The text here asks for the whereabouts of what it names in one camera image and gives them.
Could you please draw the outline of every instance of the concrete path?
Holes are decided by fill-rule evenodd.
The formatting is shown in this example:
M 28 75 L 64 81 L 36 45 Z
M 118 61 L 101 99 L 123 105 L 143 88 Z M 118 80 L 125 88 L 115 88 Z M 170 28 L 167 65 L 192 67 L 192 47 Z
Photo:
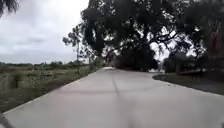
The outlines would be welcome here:
M 222 128 L 224 97 L 104 69 L 5 115 L 16 128 Z

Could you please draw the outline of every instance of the cloud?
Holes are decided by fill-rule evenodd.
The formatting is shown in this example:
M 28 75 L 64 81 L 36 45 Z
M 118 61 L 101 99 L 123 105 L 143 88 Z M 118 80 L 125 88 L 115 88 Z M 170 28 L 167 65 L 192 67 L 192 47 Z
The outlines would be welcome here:
M 0 61 L 74 60 L 73 48 L 65 46 L 62 38 L 78 24 L 80 12 L 87 7 L 88 0 L 19 2 L 16 14 L 7 14 L 0 19 Z

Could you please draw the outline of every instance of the grass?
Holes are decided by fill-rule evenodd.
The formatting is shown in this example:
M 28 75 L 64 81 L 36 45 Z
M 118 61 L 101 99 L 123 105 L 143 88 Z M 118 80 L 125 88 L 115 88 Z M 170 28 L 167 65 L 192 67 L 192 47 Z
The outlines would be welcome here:
M 153 77 L 156 80 L 193 88 L 196 90 L 224 95 L 224 83 L 193 75 L 162 74 Z
M 77 70 L 24 71 L 20 73 L 19 81 L 17 81 L 18 87 L 13 88 L 7 87 L 9 85 L 7 85 L 8 82 L 6 82 L 6 80 L 9 75 L 1 74 L 0 112 L 15 108 L 56 88 L 86 76 L 88 73 L 86 67 L 82 68 L 79 74 Z

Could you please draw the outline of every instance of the tree canopy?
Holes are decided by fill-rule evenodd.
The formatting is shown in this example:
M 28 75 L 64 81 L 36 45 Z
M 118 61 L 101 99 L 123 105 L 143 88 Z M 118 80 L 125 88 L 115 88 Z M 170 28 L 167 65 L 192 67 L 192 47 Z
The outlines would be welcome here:
M 193 49 L 196 57 L 210 50 L 211 35 L 223 22 L 222 7 L 212 0 L 89 0 L 81 23 L 63 41 L 81 42 L 97 56 L 113 48 L 127 63 L 149 68 L 153 43 L 160 52 Z
M 4 13 L 5 10 L 8 12 L 13 12 L 18 9 L 17 0 L 1 0 L 0 1 L 0 15 Z

